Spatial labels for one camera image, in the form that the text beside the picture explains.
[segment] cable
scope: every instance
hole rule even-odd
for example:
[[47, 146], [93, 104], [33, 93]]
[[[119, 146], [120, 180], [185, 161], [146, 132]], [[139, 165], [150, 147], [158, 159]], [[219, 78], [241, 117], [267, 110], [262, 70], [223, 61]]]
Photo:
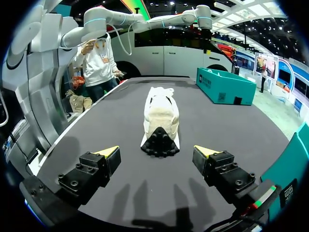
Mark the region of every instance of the cable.
[[121, 45], [123, 51], [124, 51], [128, 56], [131, 56], [131, 55], [132, 55], [132, 46], [131, 46], [131, 40], [130, 40], [130, 29], [131, 29], [131, 27], [132, 27], [134, 24], [136, 24], [136, 23], [138, 23], [138, 22], [140, 22], [140, 21], [136, 21], [136, 22], [132, 23], [132, 24], [129, 26], [128, 30], [127, 30], [127, 39], [128, 39], [128, 41], [129, 41], [130, 53], [128, 53], [128, 52], [126, 51], [124, 45], [122, 44], [122, 41], [121, 41], [121, 39], [120, 39], [120, 35], [119, 35], [119, 33], [118, 33], [118, 30], [114, 27], [114, 25], [108, 24], [108, 25], [110, 25], [112, 28], [114, 28], [114, 30], [116, 31], [116, 34], [117, 34], [119, 43], [120, 43], [120, 45]]
[[88, 41], [85, 41], [85, 42], [82, 42], [80, 43], [79, 45], [75, 46], [75, 47], [58, 47], [58, 48], [61, 48], [61, 49], [74, 49], [74, 48], [77, 48], [77, 47], [80, 47], [80, 46], [83, 46], [85, 43], [87, 43]]
[[260, 222], [259, 220], [255, 220], [255, 219], [247, 217], [247, 216], [240, 216], [237, 219], [240, 219], [240, 220], [243, 220], [243, 221], [246, 221], [246, 222], [253, 222], [253, 223], [259, 225], [262, 228], [264, 228], [266, 226], [264, 223]]
[[255, 224], [259, 225], [260, 227], [262, 227], [262, 229], [265, 227], [265, 224], [258, 221], [258, 220], [255, 220], [255, 219], [252, 219], [252, 218], [246, 217], [246, 216], [240, 216], [240, 217], [231, 217], [229, 219], [226, 219], [226, 220], [220, 221], [216, 224], [213, 224], [207, 230], [205, 230], [204, 232], [212, 232], [220, 226], [223, 226], [227, 223], [232, 223], [232, 224], [228, 224], [225, 227], [220, 229], [222, 231], [226, 231], [226, 230], [234, 227], [235, 225], [239, 224], [241, 221], [255, 223]]

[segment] person in background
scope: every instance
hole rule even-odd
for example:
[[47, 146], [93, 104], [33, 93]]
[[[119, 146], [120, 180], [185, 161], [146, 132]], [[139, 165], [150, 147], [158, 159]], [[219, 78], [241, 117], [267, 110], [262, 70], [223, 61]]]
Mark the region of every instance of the person in background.
[[265, 66], [262, 67], [262, 84], [261, 84], [261, 90], [260, 92], [263, 93], [264, 91], [264, 83], [266, 81], [266, 77], [267, 77], [267, 71]]
[[73, 66], [83, 66], [86, 90], [93, 103], [104, 96], [104, 91], [109, 92], [115, 88], [115, 78], [123, 75], [114, 61], [108, 33], [79, 47]]

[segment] teal box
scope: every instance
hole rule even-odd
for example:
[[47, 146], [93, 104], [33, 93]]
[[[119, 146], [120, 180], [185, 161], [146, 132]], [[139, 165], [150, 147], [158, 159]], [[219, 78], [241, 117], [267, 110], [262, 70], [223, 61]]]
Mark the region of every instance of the teal box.
[[230, 72], [197, 69], [197, 86], [215, 104], [252, 105], [256, 84]]
[[282, 191], [269, 208], [269, 221], [278, 216], [293, 197], [309, 163], [309, 126], [306, 122], [294, 133], [286, 149], [275, 163], [261, 176], [271, 180]]

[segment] sneaker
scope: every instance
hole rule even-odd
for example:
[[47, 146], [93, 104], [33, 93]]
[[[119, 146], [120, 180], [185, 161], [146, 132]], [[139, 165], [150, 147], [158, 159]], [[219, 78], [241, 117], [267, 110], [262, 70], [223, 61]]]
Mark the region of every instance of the sneaker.
[[180, 151], [179, 110], [174, 89], [151, 87], [144, 109], [144, 137], [141, 149], [156, 157], [173, 156]]

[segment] badge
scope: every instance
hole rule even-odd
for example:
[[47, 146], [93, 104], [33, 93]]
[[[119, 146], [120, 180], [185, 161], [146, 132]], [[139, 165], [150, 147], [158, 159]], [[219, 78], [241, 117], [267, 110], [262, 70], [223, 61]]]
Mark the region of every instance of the badge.
[[103, 58], [102, 60], [103, 60], [103, 63], [104, 63], [104, 64], [107, 64], [108, 62], [110, 62], [109, 59], [108, 59], [107, 57]]

